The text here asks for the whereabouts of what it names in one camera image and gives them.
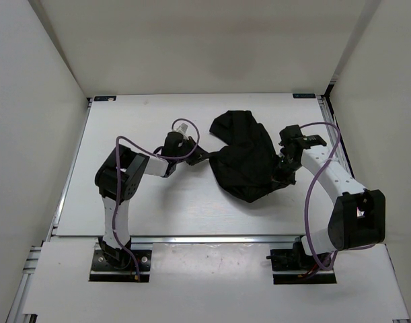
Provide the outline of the black skirt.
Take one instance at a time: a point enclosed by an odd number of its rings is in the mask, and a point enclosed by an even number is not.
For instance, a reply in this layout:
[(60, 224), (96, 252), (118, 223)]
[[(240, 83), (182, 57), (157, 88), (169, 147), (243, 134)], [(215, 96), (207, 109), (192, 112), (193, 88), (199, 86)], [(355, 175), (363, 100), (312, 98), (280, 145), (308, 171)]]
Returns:
[(276, 151), (268, 131), (249, 110), (229, 110), (214, 119), (210, 133), (225, 146), (209, 164), (219, 186), (247, 203), (282, 189), (273, 177)]

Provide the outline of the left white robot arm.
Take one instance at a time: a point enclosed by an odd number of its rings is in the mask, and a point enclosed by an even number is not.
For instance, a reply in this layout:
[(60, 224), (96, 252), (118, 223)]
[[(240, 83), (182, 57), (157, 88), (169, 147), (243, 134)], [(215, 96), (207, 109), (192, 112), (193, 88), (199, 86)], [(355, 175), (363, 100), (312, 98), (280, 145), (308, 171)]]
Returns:
[(95, 185), (105, 209), (105, 232), (98, 238), (98, 243), (114, 268), (126, 268), (132, 258), (128, 206), (143, 176), (168, 178), (178, 164), (201, 162), (206, 152), (199, 147), (199, 139), (197, 126), (185, 118), (172, 123), (164, 144), (154, 152), (124, 136), (116, 138), (113, 151), (95, 176)]

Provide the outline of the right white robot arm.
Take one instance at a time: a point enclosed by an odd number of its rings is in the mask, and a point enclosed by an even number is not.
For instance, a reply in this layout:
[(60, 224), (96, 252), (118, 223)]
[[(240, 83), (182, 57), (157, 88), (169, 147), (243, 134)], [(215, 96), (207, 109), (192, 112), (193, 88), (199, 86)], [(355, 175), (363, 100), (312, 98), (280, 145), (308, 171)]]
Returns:
[(292, 261), (302, 269), (316, 261), (316, 254), (357, 249), (379, 244), (385, 238), (385, 196), (357, 182), (331, 156), (319, 135), (294, 137), (280, 142), (281, 160), (275, 178), (292, 184), (299, 168), (307, 169), (333, 203), (327, 227), (306, 234)]

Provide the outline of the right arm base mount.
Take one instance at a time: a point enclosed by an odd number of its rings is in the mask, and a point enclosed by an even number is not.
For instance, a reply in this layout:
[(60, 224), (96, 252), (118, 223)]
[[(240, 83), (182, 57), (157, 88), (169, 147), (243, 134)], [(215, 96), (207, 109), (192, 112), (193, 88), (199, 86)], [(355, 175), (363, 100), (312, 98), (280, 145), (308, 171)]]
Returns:
[(336, 284), (333, 271), (323, 271), (312, 256), (303, 250), (271, 249), (266, 257), (272, 267), (274, 285), (329, 285)]

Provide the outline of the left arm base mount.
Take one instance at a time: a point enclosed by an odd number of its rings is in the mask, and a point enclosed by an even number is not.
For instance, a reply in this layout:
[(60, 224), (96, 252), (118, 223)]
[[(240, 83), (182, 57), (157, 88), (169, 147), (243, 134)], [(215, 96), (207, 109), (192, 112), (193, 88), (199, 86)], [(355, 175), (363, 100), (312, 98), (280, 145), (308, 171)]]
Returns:
[(139, 275), (136, 272), (135, 263), (129, 254), (122, 255), (122, 260), (116, 260), (99, 246), (95, 246), (89, 271), (89, 281), (148, 283), (151, 273), (152, 250), (134, 249), (131, 252), (138, 262)]

